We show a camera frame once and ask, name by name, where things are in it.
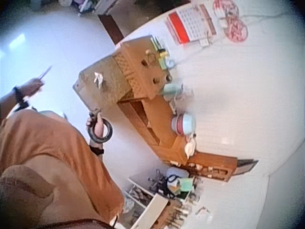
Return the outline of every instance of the white wall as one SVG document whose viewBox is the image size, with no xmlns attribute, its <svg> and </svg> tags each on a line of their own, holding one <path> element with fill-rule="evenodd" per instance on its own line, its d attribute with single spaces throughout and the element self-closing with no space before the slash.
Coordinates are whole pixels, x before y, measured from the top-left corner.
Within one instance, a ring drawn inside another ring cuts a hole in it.
<svg viewBox="0 0 305 229">
<path fill-rule="evenodd" d="M 290 229 L 305 206 L 305 142 L 269 178 L 258 229 Z"/>
</svg>

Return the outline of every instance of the brown clothing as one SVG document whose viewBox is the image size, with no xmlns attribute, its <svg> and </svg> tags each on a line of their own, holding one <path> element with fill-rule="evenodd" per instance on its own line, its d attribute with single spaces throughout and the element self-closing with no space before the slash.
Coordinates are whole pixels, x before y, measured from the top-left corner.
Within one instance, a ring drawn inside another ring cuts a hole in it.
<svg viewBox="0 0 305 229">
<path fill-rule="evenodd" d="M 24 110 L 3 121 L 0 128 L 0 175 L 12 165 L 51 156 L 64 163 L 83 185 L 91 203 L 109 223 L 123 206 L 123 196 L 103 162 L 69 123 Z"/>
</svg>

